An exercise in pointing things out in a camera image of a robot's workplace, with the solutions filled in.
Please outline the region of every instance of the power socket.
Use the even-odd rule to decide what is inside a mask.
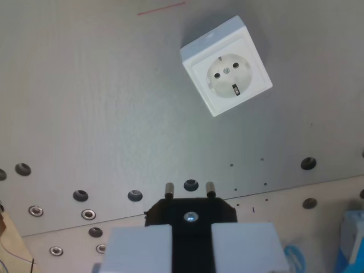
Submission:
[[[181,58],[214,117],[273,86],[239,16],[181,48]]]

